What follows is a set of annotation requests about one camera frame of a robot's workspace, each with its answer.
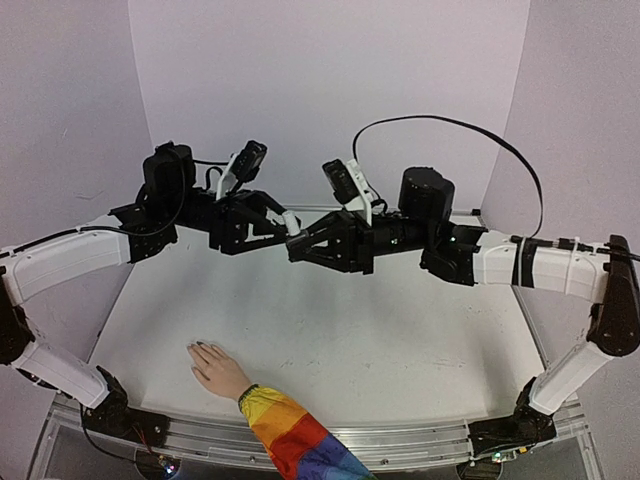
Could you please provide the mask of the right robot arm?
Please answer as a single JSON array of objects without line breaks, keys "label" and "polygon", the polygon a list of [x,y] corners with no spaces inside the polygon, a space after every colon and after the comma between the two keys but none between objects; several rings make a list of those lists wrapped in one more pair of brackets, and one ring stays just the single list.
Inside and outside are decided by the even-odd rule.
[{"label": "right robot arm", "polygon": [[307,228],[284,213],[292,262],[370,274],[375,258],[418,250],[421,269],[448,283],[541,289],[591,303],[585,337],[526,388],[529,409],[554,414],[601,367],[638,349],[639,284],[624,237],[588,244],[457,225],[450,220],[454,184],[431,167],[406,169],[398,211],[376,213],[356,161],[335,160],[323,170],[342,207]]}]

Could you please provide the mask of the rainbow sleeve forearm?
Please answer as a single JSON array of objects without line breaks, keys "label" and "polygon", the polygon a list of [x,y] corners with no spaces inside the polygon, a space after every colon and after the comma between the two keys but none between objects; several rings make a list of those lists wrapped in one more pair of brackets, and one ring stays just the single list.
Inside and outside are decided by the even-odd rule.
[{"label": "rainbow sleeve forearm", "polygon": [[284,479],[373,479],[375,476],[307,410],[258,384],[238,406]]}]

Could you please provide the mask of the mannequin hand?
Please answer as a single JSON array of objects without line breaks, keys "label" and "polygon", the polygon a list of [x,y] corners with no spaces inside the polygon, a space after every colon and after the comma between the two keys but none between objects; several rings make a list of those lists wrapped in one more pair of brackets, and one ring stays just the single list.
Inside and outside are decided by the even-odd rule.
[{"label": "mannequin hand", "polygon": [[191,372],[213,395],[238,401],[253,385],[241,366],[222,349],[202,342],[187,347],[192,359]]}]

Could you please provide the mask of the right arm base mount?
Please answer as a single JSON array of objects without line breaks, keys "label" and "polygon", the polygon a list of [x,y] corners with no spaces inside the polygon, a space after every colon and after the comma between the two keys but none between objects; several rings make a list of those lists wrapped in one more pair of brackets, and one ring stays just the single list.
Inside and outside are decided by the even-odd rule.
[{"label": "right arm base mount", "polygon": [[511,415],[474,421],[468,426],[472,459],[530,448],[556,437],[553,416],[543,414],[529,405],[535,380],[533,377],[520,392]]}]

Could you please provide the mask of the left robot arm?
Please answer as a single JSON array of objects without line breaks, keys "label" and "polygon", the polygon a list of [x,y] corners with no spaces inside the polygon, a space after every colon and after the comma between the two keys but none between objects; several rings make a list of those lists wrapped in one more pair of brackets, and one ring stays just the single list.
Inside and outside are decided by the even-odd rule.
[{"label": "left robot arm", "polygon": [[266,155],[266,145],[250,140],[228,162],[212,163],[220,172],[215,188],[199,187],[201,163],[191,148],[167,142],[144,160],[144,181],[133,203],[85,225],[2,249],[2,364],[96,409],[95,418],[111,435],[131,433],[135,416],[116,379],[46,342],[23,305],[85,274],[150,259],[177,242],[181,227],[206,233],[210,248],[229,256],[283,243],[284,207],[245,187]]}]

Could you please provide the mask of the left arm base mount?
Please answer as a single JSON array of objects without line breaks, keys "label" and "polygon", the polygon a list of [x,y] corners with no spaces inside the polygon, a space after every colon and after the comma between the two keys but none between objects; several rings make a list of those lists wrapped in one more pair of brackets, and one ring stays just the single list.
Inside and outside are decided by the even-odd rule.
[{"label": "left arm base mount", "polygon": [[165,445],[170,419],[167,415],[140,410],[129,405],[128,395],[120,382],[101,366],[97,371],[106,381],[107,396],[95,408],[81,414],[83,426],[92,432],[120,438],[150,447]]}]

